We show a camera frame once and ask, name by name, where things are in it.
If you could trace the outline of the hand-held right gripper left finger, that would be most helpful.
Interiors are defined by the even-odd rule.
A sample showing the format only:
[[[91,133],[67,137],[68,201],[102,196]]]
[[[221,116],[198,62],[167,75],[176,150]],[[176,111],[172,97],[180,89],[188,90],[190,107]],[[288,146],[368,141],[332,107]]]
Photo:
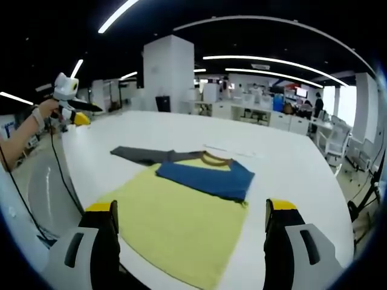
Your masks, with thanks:
[[[45,280],[52,289],[108,289],[119,272],[118,235],[117,201],[91,205],[50,248]]]

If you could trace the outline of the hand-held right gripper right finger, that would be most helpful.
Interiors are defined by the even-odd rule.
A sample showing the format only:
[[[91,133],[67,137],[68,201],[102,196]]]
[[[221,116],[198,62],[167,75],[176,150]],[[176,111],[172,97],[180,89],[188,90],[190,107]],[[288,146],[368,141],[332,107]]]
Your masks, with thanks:
[[[264,289],[328,289],[343,268],[333,243],[294,204],[266,200]]]

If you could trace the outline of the person's left hand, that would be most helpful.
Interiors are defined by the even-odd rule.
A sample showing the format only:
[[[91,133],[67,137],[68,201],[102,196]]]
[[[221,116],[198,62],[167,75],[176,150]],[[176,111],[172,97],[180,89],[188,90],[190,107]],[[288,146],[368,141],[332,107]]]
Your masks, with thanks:
[[[52,114],[60,115],[59,102],[53,98],[44,100],[38,105],[38,109],[43,119],[50,117]]]

